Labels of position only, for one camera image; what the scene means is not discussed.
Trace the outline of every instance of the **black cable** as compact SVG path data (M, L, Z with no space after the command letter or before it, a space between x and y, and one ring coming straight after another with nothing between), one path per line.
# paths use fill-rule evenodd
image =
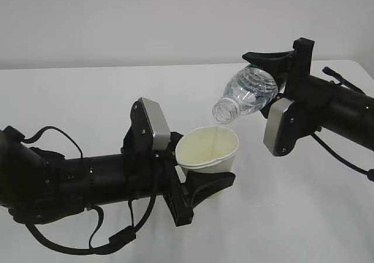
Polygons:
M104 211L101 207L99 206L93 206L91 207L91 209L93 210L96 210L96 212L98 213L98 225L96 226L95 230L93 231L93 233L91 234L89 240L88 240L88 247L90 249L93 249L93 246L91 245L91 242L92 242L92 238L94 237L94 235L96 234L96 232L100 229L101 225L103 225L103 221L104 221Z
M60 130L57 127L53 127L53 126L44 127L42 129L40 129L33 137L31 137L29 139L24 139L23 142L26 143L26 144L34 143L41 137L41 135L46 130L49 130L49 129L56 130L56 131L62 133L64 136L66 136L66 138L69 139L76 146L76 148L79 150L79 153L81 155L81 161L82 161L83 153L82 153L81 148L78 146L78 144L68 134L66 134L64 131ZM88 241L89 248L70 248L70 247L65 247L63 245L56 244L56 243L48 240L47 238L45 238L45 236L42 235L42 233L36 228L36 226L34 224L30 224L30 223L26 222L25 226L27 227L27 229L30 231L30 233L34 236L34 238L40 244L42 244L43 246L45 246L45 247L47 247L47 248L49 248L53 251L57 251L57 252L64 253L64 254L70 254L70 255L91 255L91 254L107 255L107 254L114 253L114 252L120 250L121 248L123 248L126 244L128 244L132 240L134 240L136 238L136 232L138 232L144 226L145 222L150 217L150 214L153 210L155 200L156 200L156 196L157 196L157 174L155 172L158 171L158 167L160 166L160 163L158 163L158 162L156 162L156 160L154 160L153 166L154 166L154 170L153 170L152 193L151 193L151 198L150 198L149 204L147 206L147 209L144 212L144 215L142 216L142 218L140 219L138 224L136 224L136 226L134 227L133 209L132 209L131 202L129 202L129 208L130 208L130 213L131 213L131 226L128 226L125 229L120 230L115 235L111 236L109 238L109 243L108 244L102 245L100 247L93 247L91 245L92 238L94 237L95 233L101 227L101 225L103 223L103 218L104 218L104 212L101 209L101 207L98 207L98 206L92 207L92 209L94 209L98 212L99 220L98 220L98 225L97 225L96 229L93 231L93 233L91 234L91 236L89 238L89 241Z
M130 214L131 214L131 226L134 227L134 212L133 212L133 200L128 200L127 204L129 205Z
M58 127L54 127L54 126L46 126L42 129L40 129L36 134L34 134L34 136L30 137L29 139L23 139L23 143L25 144L31 144L31 143L34 143L36 142L39 138L41 138L41 135L46 131L46 130L56 130L58 131L59 133L62 133L67 139L69 139L72 144L74 144L74 146L76 146L76 148L78 149L80 155L81 155L81 159L83 159L83 152L81 150L81 148L79 147L79 145L66 133L64 132L63 130L60 130Z
M314 140L316 142L318 142L327 152L329 152L335 159L337 159L339 162L345 164L346 166L350 167L351 169L353 169L354 171L360 173L360 174L364 174L364 175L368 175L368 171L365 171L364 169L362 168L359 168L357 167L356 165L354 164L351 164L350 162L348 162L346 159L340 157L334 150L332 150L325 142L322 141L321 138L318 137L318 135L316 135L315 133L311 134L312 138L314 138Z
M159 163L157 163L156 161L153 162L153 167L154 167L154 170L153 170L153 184L152 184L152 193L151 193L150 202L148 203L146 212L144 213L143 217L140 219L138 224L136 224L136 226L134 227L135 233L138 232L140 230L140 228L143 227L143 225L146 223L146 221L150 217L151 212L153 210L154 203L156 201L156 196L157 196L157 173L156 173L156 171L158 172L158 170L159 170L158 167L159 166L160 166Z
M365 94L363 92L363 90L361 90L360 88L358 88L357 86L355 86L354 84L352 84L351 82L349 82L348 80L346 80L342 75L340 75L339 73L337 73L336 71L332 70L330 67L325 67L322 69L322 72L325 73L326 75L329 75L329 76L332 76L334 77L336 80L339 81L339 86L343 85L343 86L346 86L347 88L355 91L355 92L358 92L359 94Z

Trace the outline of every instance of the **bottle mouth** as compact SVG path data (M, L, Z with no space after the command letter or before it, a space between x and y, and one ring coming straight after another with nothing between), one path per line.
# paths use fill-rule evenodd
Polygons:
M238 103L231 98L221 98L213 107L213 117L221 124L228 124L239 115Z

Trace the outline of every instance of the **paper cup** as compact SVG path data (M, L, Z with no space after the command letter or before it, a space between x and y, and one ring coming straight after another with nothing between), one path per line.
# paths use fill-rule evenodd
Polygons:
M183 136L175 149L175 157L185 175L188 171L216 173L231 171L239 139L230 129L221 126L201 127Z

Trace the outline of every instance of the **clear plastic bottle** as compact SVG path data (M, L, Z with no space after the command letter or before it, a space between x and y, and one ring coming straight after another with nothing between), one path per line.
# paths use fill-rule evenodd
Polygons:
M267 105L278 93L269 73L249 65L227 83L221 99L213 107L214 118L228 124L238 116L252 114Z

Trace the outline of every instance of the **white tabletop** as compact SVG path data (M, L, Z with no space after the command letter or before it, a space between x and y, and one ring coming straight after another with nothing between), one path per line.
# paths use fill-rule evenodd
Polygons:
M355 62L315 61L312 74L326 78L328 65L368 95L372 78ZM0 70L1 126L26 137L54 125L81 146L86 157L119 153L130 126L130 108L141 96L160 103L171 130L186 133L215 124L211 109L226 82L245 64L159 67ZM162 197L137 239L110 256L72 257L41 246L7 210L0 209L2 262L373 262L374 183L340 164L311 138L286 157L273 157L262 143L266 120L258 112L229 125L241 146L234 185L195 209L191 225L175 227ZM371 151L338 135L320 136L358 166L373 167ZM77 157L74 146L48 132L37 146ZM148 199L134 204L139 219ZM130 223L126 203L106 205L93 240ZM51 240L87 247L97 222L84 212L40 226Z

